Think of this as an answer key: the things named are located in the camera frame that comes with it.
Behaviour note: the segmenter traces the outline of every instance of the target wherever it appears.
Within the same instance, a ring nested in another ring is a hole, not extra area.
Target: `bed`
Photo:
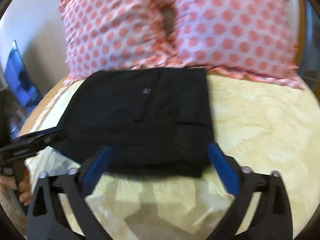
[[[301,0],[292,0],[288,6],[292,11],[292,28],[301,43]],[[65,87],[62,82],[58,83],[36,109],[38,113],[33,115],[36,118],[29,121],[22,132],[56,126],[82,82]],[[270,174],[278,170],[281,173],[291,203],[296,237],[320,203],[320,108],[316,97],[306,84],[304,89],[292,89],[213,74],[207,75],[207,82],[221,149],[255,172]],[[31,171],[33,187],[42,171],[54,175],[79,166],[50,147],[26,160],[26,165]],[[16,216],[4,191],[0,196],[1,204],[7,206],[8,214],[23,231],[24,218]],[[81,233],[67,198],[61,195],[60,199],[71,228]],[[255,194],[238,233],[247,229],[258,199],[259,194]],[[232,201],[233,196],[225,192],[214,168],[209,168],[201,179],[132,181],[104,175],[94,193],[86,198],[105,230],[119,240],[142,240],[151,236],[153,239],[206,239]]]

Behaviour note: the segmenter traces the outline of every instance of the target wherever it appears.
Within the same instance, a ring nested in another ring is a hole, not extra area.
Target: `white wall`
[[[43,94],[68,75],[60,0],[13,0],[0,20],[0,66],[17,41],[31,79]]]

